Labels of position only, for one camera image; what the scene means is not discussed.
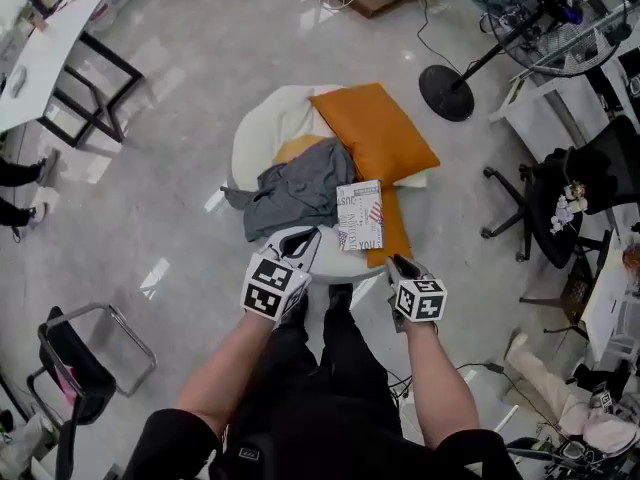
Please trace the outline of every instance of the floor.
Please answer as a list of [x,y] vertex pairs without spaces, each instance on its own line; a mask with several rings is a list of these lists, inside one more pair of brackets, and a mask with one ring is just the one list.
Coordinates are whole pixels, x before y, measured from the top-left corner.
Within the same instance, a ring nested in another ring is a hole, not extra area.
[[[425,40],[460,69],[493,45],[478,30],[472,3],[432,1],[450,8],[431,16]],[[84,478],[126,464],[145,418],[172,404],[189,373],[240,318],[238,298],[254,247],[243,239],[240,215],[226,203],[212,209],[210,200],[226,180],[238,123],[282,85],[380,82],[442,160],[427,190],[406,189],[401,200],[416,258],[449,287],[440,336],[455,365],[502,361],[516,326],[530,333],[543,358],[555,358],[558,371],[582,352],[573,336],[542,334],[545,326],[565,324],[559,311],[518,303],[523,293],[559,293],[564,273],[535,244],[531,261],[515,262],[519,226],[492,241],[479,234],[513,209],[495,180],[482,176],[483,166],[515,181],[518,164],[530,160],[506,124],[487,120],[518,67],[505,57],[494,60],[471,79],[473,116],[446,122],[418,92],[421,70],[440,62],[416,39],[422,23],[415,3],[369,21],[351,11],[320,10],[317,0],[132,0],[100,36],[148,79],[122,108],[125,144],[94,134],[82,150],[71,150],[37,125],[26,129],[20,163],[35,161],[48,145],[62,150],[62,160],[52,187],[16,194],[25,206],[34,197],[49,201],[49,218],[20,244],[9,230],[0,232],[4,374],[24,389],[39,364],[37,326],[54,305],[116,304],[158,357],[157,371],[134,397],[115,396],[94,425],[80,430],[80,446],[95,454],[83,455],[91,456],[88,465],[78,459],[78,468],[91,472]],[[86,52],[74,57],[103,87],[117,81]],[[64,114],[58,118],[73,124]],[[353,311],[376,356],[404,377],[406,345],[393,329],[387,289],[379,279]],[[312,287],[316,352],[325,291]],[[87,318],[79,327],[124,384],[144,368],[107,320]],[[492,382],[506,390],[501,379]],[[50,386],[41,389],[58,412],[69,413]]]

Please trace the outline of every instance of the gray cloth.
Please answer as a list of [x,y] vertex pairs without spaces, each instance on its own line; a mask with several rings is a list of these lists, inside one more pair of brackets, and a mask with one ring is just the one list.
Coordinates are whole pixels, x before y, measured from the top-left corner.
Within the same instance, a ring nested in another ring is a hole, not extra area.
[[336,188],[353,183],[353,160],[337,138],[311,146],[288,164],[258,177],[258,190],[223,187],[229,204],[244,210],[249,242],[292,226],[333,226],[338,222]]

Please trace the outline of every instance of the book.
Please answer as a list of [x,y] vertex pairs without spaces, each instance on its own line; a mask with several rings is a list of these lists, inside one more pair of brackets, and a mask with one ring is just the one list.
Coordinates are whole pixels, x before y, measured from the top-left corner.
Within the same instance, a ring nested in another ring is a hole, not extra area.
[[384,225],[380,182],[363,181],[337,189],[340,249],[381,249]]

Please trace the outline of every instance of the sleeve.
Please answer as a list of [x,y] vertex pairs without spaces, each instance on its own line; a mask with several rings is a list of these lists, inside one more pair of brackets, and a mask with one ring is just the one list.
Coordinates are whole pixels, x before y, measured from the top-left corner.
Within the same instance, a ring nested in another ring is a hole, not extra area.
[[122,480],[195,478],[220,441],[196,415],[179,409],[153,413]]
[[440,443],[436,455],[444,463],[481,464],[481,476],[485,480],[522,480],[502,437],[491,430],[456,432]]

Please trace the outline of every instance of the forearm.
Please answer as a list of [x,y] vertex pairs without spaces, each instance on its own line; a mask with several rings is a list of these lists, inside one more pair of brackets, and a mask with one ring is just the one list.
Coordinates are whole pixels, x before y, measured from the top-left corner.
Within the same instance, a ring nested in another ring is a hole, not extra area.
[[478,428],[478,411],[434,328],[407,323],[406,330],[418,422],[425,444],[435,449],[451,434]]
[[176,407],[202,418],[221,438],[260,358],[274,322],[246,313],[182,388]]

